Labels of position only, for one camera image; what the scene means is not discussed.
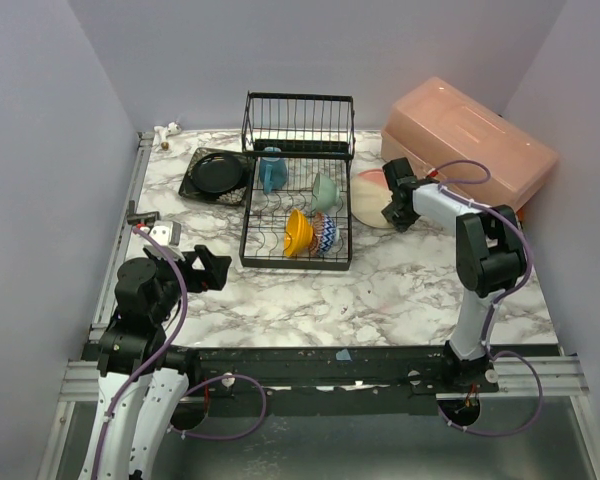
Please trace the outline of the pink beige round plate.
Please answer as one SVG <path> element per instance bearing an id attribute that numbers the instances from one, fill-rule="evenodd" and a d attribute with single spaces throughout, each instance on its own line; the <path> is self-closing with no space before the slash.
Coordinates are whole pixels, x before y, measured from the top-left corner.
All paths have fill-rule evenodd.
<path id="1" fill-rule="evenodd" d="M 370 169 L 351 180 L 351 208 L 361 223 L 378 229 L 392 229 L 382 210 L 391 203 L 392 193 L 382 169 Z"/>

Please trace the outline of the black patterned square plate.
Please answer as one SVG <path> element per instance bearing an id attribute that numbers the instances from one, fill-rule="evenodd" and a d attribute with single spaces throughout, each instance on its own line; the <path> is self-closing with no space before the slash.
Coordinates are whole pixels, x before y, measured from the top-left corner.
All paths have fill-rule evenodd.
<path id="1" fill-rule="evenodd" d="M 193 166 L 203 157 L 212 153 L 228 153 L 234 155 L 242 164 L 244 168 L 243 176 L 241 182 L 237 187 L 233 190 L 223 193 L 223 194 L 207 194 L 198 190 L 193 183 L 191 182 L 190 174 L 193 169 Z M 195 150 L 193 156 L 191 157 L 190 163 L 187 167 L 187 170 L 184 173 L 182 178 L 178 194 L 180 197 L 187 200 L 194 200 L 205 203 L 216 203 L 222 205 L 240 205 L 246 195 L 247 187 L 249 186 L 249 181 L 251 179 L 253 173 L 253 162 L 245 155 L 217 148 L 206 148 L 199 147 Z"/>

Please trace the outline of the mint green bowl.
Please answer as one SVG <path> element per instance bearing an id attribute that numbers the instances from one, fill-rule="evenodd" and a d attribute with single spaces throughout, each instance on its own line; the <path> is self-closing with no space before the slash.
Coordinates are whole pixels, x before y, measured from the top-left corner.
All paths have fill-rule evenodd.
<path id="1" fill-rule="evenodd" d="M 312 186 L 312 213 L 326 213 L 338 201 L 340 190 L 337 184 L 326 174 L 318 173 Z"/>

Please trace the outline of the red blue patterned bowl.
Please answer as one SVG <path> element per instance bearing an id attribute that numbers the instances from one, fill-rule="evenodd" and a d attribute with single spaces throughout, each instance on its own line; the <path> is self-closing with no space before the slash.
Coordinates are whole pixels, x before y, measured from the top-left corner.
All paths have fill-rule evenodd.
<path id="1" fill-rule="evenodd" d="M 317 212 L 312 220 L 313 236 L 309 253 L 313 257 L 327 254 L 339 240 L 340 231 L 335 221 L 326 213 Z"/>

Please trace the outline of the yellow bowl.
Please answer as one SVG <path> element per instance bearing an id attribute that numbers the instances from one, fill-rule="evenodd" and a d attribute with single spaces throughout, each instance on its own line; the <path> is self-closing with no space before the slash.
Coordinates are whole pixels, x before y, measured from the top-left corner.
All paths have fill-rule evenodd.
<path id="1" fill-rule="evenodd" d="M 284 255 L 296 256 L 307 250 L 313 239 L 313 228 L 307 217 L 294 209 L 286 223 L 284 236 Z"/>

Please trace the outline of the black round plate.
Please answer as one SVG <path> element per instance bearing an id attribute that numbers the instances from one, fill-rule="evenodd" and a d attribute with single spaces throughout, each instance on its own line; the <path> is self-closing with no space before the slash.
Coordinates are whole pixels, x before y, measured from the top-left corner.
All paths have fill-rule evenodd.
<path id="1" fill-rule="evenodd" d="M 239 185 L 244 168 L 232 154 L 212 153 L 200 159 L 190 174 L 191 182 L 201 192 L 223 194 Z"/>

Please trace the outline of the blue floral mug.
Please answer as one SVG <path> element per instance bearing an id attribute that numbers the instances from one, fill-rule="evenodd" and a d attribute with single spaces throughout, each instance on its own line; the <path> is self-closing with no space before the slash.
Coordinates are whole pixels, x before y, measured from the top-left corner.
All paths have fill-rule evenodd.
<path id="1" fill-rule="evenodd" d="M 263 192 L 268 195 L 274 190 L 282 189 L 288 179 L 286 159 L 281 157 L 281 149 L 278 147 L 265 147 L 259 160 L 259 179 L 262 183 Z"/>

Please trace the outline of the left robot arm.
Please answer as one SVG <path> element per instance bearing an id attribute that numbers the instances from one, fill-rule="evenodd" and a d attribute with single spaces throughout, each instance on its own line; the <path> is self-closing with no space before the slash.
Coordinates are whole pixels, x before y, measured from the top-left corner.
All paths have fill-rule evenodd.
<path id="1" fill-rule="evenodd" d="M 190 293 L 221 290 L 231 259 L 197 245 L 147 245 L 117 271 L 117 306 L 99 340 L 98 404 L 82 479 L 147 479 L 176 405 L 199 384 L 197 354 L 173 345 L 164 323 Z"/>

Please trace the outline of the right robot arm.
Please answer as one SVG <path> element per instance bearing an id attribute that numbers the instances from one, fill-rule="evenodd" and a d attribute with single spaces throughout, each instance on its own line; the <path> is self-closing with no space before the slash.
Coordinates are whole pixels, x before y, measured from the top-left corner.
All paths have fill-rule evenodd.
<path id="1" fill-rule="evenodd" d="M 382 214 L 397 231 L 426 217 L 455 235 L 456 272 L 464 293 L 439 377 L 448 386 L 469 382 L 488 368 L 497 307 L 531 274 L 532 255 L 516 213 L 507 205 L 490 207 L 454 193 L 436 180 L 436 169 L 417 177 L 405 157 L 382 170 L 391 192 Z"/>

